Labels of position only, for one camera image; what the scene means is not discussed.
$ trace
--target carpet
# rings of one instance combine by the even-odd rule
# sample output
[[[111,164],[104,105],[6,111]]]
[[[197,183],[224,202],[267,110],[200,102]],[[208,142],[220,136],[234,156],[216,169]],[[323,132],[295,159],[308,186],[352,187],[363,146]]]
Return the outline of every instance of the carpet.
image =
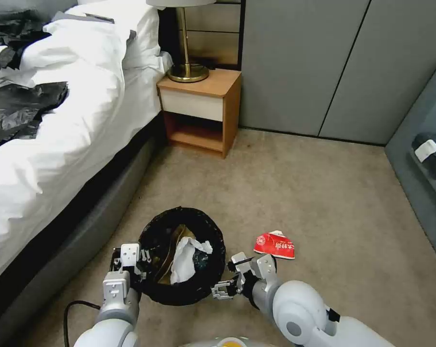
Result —
[[[19,344],[63,346],[64,308],[76,299],[101,303],[112,248],[137,240],[155,215],[179,205],[215,221],[228,257],[253,255],[258,235],[282,230],[295,244],[295,259],[278,261],[282,281],[309,283],[328,306],[396,346],[436,347],[436,254],[383,148],[251,130],[239,131],[225,160],[163,149],[112,239],[30,323]],[[96,314],[71,309],[71,344]],[[166,307],[143,296],[136,331],[141,346],[230,335],[291,346],[244,297]]]

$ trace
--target white bedsheet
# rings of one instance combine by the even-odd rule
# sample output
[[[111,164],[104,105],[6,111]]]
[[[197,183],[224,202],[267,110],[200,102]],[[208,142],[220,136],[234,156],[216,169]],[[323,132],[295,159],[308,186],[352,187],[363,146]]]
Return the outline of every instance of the white bedsheet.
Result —
[[[156,82],[169,68],[127,70],[129,30],[60,20],[52,36],[28,47],[21,69],[0,78],[33,86],[67,81],[65,102],[43,117],[36,139],[0,146],[0,274],[132,136],[159,112]]]

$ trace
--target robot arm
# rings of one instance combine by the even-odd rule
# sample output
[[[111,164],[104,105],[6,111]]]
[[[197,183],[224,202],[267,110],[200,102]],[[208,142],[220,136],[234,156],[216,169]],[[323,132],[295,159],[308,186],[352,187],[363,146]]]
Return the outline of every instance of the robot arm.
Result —
[[[228,264],[237,273],[226,285],[212,289],[217,299],[243,294],[273,321],[291,342],[305,347],[393,347],[375,331],[351,317],[340,317],[319,293],[301,281],[281,284],[275,259],[266,254],[247,259],[243,252]]]
[[[149,261],[138,243],[114,250],[112,263],[103,281],[104,303],[95,325],[83,333],[75,347],[136,347],[134,327],[141,298],[139,283],[145,273],[137,267]],[[393,347],[375,331],[351,317],[340,317],[325,306],[310,285],[292,280],[281,284],[277,264],[269,255],[247,259],[243,252],[231,257],[228,267],[236,275],[216,284],[214,298],[246,296],[250,303],[274,322],[292,343],[306,347]]]

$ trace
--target red paper packaging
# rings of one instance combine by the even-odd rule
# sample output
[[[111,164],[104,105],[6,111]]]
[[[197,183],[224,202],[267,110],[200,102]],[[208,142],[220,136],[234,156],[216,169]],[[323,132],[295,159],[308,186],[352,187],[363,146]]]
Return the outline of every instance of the red paper packaging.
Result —
[[[279,230],[258,236],[253,250],[257,253],[272,254],[278,258],[295,258],[295,250],[292,241],[286,238],[284,234],[282,234],[282,231]]]

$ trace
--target table lamp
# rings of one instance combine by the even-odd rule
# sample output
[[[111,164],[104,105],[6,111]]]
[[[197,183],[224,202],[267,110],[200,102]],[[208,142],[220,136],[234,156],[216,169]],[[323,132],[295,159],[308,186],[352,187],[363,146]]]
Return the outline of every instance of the table lamp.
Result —
[[[190,64],[187,48],[187,27],[184,7],[209,5],[216,0],[147,0],[147,4],[157,7],[179,7],[183,30],[185,64],[174,64],[168,71],[168,77],[175,82],[198,82],[208,77],[208,69],[199,64]]]

